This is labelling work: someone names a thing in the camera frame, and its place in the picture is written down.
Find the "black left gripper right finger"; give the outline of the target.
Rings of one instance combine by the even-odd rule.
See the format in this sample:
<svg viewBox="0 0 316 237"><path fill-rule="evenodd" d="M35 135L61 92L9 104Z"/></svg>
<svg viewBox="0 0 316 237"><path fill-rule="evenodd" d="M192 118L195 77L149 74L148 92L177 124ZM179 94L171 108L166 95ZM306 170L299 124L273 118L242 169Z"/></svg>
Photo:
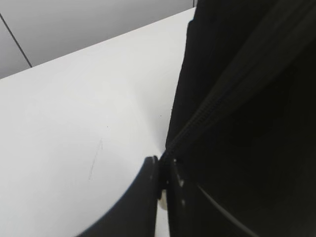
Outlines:
<svg viewBox="0 0 316 237"><path fill-rule="evenodd" d="M195 237L194 194L196 188L184 166L174 159L170 163L166 191L169 232L172 237Z"/></svg>

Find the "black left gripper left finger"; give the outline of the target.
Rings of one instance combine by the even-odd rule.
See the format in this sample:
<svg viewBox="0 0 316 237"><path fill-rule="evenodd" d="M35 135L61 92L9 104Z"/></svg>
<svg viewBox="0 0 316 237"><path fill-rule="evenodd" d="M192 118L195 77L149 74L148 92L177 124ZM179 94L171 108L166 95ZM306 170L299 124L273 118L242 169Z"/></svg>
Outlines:
<svg viewBox="0 0 316 237"><path fill-rule="evenodd" d="M147 157L115 205L80 237L153 237L158 201L158 158Z"/></svg>

